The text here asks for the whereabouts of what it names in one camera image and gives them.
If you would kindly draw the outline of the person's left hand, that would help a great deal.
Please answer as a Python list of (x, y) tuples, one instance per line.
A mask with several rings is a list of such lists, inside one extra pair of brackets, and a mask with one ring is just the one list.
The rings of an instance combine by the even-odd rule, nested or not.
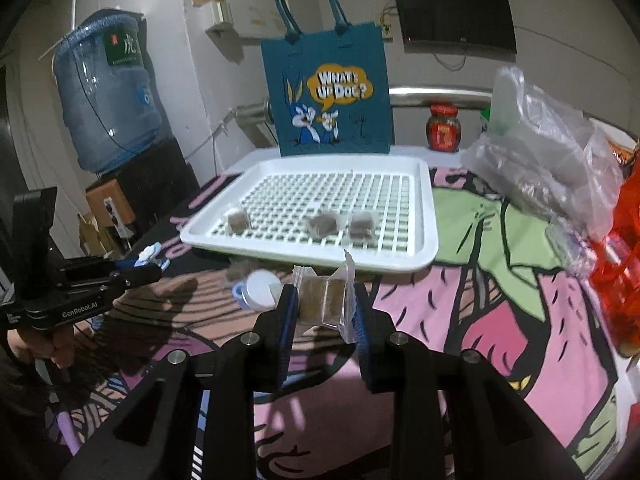
[(30, 328), (10, 330), (8, 344), (14, 356), (25, 363), (43, 359), (51, 360), (58, 368), (69, 368), (75, 359), (73, 326), (60, 327), (50, 334)]

